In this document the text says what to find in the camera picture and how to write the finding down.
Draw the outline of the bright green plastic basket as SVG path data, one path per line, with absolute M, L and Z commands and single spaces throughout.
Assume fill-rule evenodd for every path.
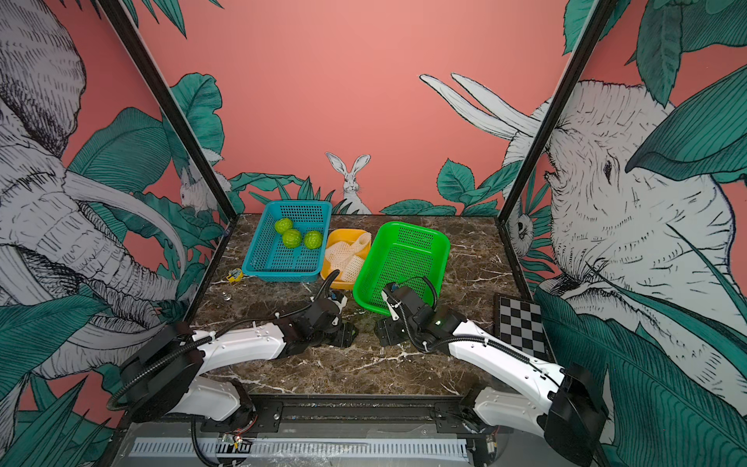
M 381 296 L 395 282 L 412 288 L 428 303 L 440 297 L 451 253 L 451 241 L 426 227 L 393 221 L 379 228 L 372 248 L 353 287 L 357 305 L 372 313 L 389 315 Z

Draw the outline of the yellow plastic tub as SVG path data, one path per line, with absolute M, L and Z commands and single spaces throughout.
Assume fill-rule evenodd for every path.
M 363 269 L 371 250 L 371 233 L 357 229 L 337 229 L 330 233 L 324 253 L 321 276 L 326 279 L 332 272 L 340 273 L 332 282 L 336 290 L 351 290 Z

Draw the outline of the white foam net sleeve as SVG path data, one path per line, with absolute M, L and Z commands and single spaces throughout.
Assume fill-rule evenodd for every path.
M 364 232 L 358 235 L 356 239 L 350 239 L 349 241 L 342 242 L 342 254 L 344 256 L 357 256 L 364 250 L 370 247 L 372 242 L 372 235 L 368 232 Z

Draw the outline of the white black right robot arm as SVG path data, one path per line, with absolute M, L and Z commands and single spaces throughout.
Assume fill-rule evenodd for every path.
M 467 410 L 482 424 L 537 435 L 577 466 L 601 461 L 600 438 L 609 410 L 588 370 L 519 351 L 461 313 L 429 305 L 410 287 L 389 283 L 381 298 L 390 313 L 379 332 L 382 344 L 391 346 L 405 337 L 424 354 L 467 362 L 515 391 L 479 390 Z

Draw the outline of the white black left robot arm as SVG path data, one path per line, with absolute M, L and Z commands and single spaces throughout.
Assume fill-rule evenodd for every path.
M 259 325 L 242 319 L 218 331 L 169 324 L 120 367 L 121 386 L 110 411 L 126 411 L 135 423 L 184 414 L 209 420 L 217 429 L 247 426 L 254 406 L 240 383 L 221 383 L 207 373 L 254 361 L 288 358 L 317 346 L 349 348 L 357 328 L 340 316 L 344 296 L 313 300 Z

